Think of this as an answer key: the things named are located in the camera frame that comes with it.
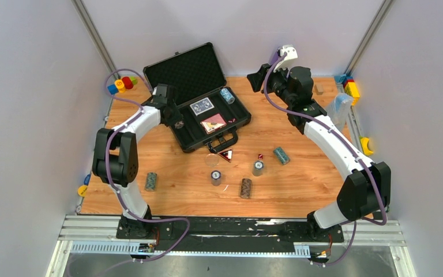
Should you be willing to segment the light blue chip stack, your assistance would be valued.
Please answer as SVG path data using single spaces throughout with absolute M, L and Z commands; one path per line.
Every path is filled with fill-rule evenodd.
M 220 95 L 228 104 L 233 104 L 235 102 L 235 97 L 228 88 L 222 88 L 220 90 Z

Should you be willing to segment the black poker case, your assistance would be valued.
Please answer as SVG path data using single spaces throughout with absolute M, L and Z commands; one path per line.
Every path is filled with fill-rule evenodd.
M 148 65 L 143 68 L 143 74 L 151 87 L 158 84 L 175 87 L 175 102 L 185 125 L 182 129 L 171 130 L 184 153 L 191 153 L 203 146 L 215 154 L 231 148 L 238 142 L 237 131 L 251 121 L 251 113 L 227 86 L 211 42 Z M 222 98 L 222 88 L 228 88 L 234 95 L 233 104 L 228 104 Z M 203 98 L 209 98 L 215 108 L 195 116 L 189 105 Z M 206 134 L 200 122 L 218 113 L 226 121 L 226 126 Z

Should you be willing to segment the green blue chip stack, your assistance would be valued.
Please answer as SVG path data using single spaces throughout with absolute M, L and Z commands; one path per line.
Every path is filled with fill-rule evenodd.
M 273 153 L 282 165 L 288 164 L 291 160 L 282 147 L 275 148 Z

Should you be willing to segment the tan blue chip stack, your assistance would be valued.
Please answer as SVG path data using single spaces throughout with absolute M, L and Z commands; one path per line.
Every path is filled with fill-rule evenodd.
M 182 129 L 184 127 L 184 122 L 183 121 L 178 121 L 174 124 L 174 128 L 175 129 Z

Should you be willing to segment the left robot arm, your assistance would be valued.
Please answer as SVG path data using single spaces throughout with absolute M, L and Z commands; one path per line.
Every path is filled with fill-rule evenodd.
M 142 198 L 136 183 L 139 170 L 137 144 L 152 128 L 165 124 L 174 126 L 183 118 L 175 102 L 175 87 L 157 85 L 149 102 L 125 122 L 97 131 L 92 172 L 108 184 L 122 207 L 118 238 L 148 238 L 157 223 L 152 219 L 149 205 Z

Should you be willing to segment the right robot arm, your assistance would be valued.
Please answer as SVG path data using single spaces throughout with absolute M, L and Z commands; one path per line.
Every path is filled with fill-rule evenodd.
M 376 211 L 385 212 L 391 201 L 391 169 L 359 152 L 338 130 L 327 112 L 313 99 L 309 68 L 273 70 L 265 63 L 247 75 L 254 92 L 274 93 L 286 105 L 288 120 L 329 158 L 343 179 L 331 204 L 307 215 L 309 238 L 320 241 L 342 223 Z

